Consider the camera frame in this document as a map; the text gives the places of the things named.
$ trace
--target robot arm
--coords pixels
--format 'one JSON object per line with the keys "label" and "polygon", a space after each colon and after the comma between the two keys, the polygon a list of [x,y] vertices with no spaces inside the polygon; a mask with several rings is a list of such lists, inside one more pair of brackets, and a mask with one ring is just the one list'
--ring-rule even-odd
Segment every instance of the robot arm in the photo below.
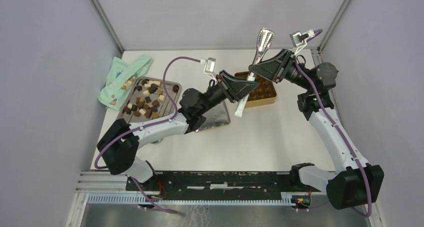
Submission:
{"label": "robot arm", "polygon": [[[213,59],[208,59],[205,71],[207,68],[209,73],[213,73],[213,62]],[[97,149],[101,152],[109,145],[102,157],[112,175],[124,173],[144,183],[154,175],[154,170],[147,161],[136,157],[138,149],[169,136],[196,131],[205,122],[203,114],[208,110],[225,99],[232,103],[238,102],[259,85],[257,81],[237,78],[222,70],[216,75],[216,84],[209,86],[205,93],[194,88],[185,90],[179,102],[181,108],[174,118],[174,114],[170,114],[146,122],[129,124],[123,119],[117,119],[98,142]],[[128,131],[133,132],[126,134],[122,140],[113,142]]]}
{"label": "robot arm", "polygon": [[336,86],[338,70],[328,62],[312,69],[306,69],[304,63],[297,63],[297,53],[315,37],[313,30],[303,34],[296,32],[290,37],[294,52],[283,49],[268,60],[250,65],[249,71],[277,84],[286,79],[306,89],[306,93],[297,96],[298,108],[323,140],[334,163],[335,173],[319,169],[312,163],[302,163],[291,168],[294,181],[326,193],[332,206],[338,210],[366,204],[367,192],[374,203],[384,172],[379,165],[369,164],[340,124],[329,96],[329,90]]}

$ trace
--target metal floor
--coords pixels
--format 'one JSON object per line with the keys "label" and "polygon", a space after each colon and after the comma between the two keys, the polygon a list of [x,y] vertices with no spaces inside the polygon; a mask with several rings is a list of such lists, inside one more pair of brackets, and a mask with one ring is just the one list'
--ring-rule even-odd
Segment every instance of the metal floor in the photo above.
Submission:
{"label": "metal floor", "polygon": [[351,209],[331,205],[296,213],[287,206],[164,205],[181,214],[144,211],[132,204],[87,204],[82,227],[369,227]]}

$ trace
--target gray wall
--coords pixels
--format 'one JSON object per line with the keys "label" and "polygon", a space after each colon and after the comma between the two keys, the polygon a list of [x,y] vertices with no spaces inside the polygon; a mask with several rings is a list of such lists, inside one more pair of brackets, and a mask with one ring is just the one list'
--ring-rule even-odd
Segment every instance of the gray wall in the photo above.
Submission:
{"label": "gray wall", "polygon": [[0,22],[0,226],[62,226],[118,53],[89,0],[0,0]]}
{"label": "gray wall", "polygon": [[[126,50],[229,49],[256,46],[261,28],[274,48],[288,34],[327,30],[343,0],[99,0]],[[318,46],[324,34],[311,42]]]}
{"label": "gray wall", "polygon": [[353,0],[324,49],[356,147],[385,177],[389,227],[423,226],[423,0]]}

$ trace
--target mint green bag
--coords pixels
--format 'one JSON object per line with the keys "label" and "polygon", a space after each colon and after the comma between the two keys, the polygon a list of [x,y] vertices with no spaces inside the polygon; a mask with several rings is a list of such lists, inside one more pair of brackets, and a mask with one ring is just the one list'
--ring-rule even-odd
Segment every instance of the mint green bag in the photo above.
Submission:
{"label": "mint green bag", "polygon": [[106,86],[97,95],[98,101],[118,111],[130,94],[135,80],[145,76],[152,63],[153,59],[147,55],[140,56],[130,64],[120,58],[113,58]]}

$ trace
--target white table surface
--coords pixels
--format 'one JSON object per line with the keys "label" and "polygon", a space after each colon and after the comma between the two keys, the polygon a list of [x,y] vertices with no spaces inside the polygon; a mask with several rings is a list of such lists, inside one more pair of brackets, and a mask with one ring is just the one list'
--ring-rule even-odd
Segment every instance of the white table surface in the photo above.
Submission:
{"label": "white table surface", "polygon": [[[278,52],[277,49],[269,50],[264,60]],[[311,52],[305,49],[300,54],[306,58],[306,67],[312,68]],[[222,69],[232,75],[247,71],[255,50],[125,51],[122,59],[131,63],[141,55],[154,59],[146,77],[162,79],[165,67],[179,56],[215,58],[216,73]],[[189,60],[177,60],[166,77],[168,81],[181,84],[183,91],[195,88],[204,92],[209,83],[209,77],[203,74],[203,66]],[[138,150],[137,156],[148,160],[155,170],[163,171],[289,171],[292,165],[305,162],[334,171],[323,141],[298,110],[297,95],[305,90],[287,80],[274,84],[274,87],[277,92],[274,104],[247,108],[243,117],[238,118],[234,116],[237,104],[226,100],[231,118],[228,126],[167,137],[159,144],[145,145]],[[118,111],[107,110],[99,139],[117,116]],[[98,154],[95,148],[91,163],[93,170]],[[99,165],[105,165],[102,159]]]}

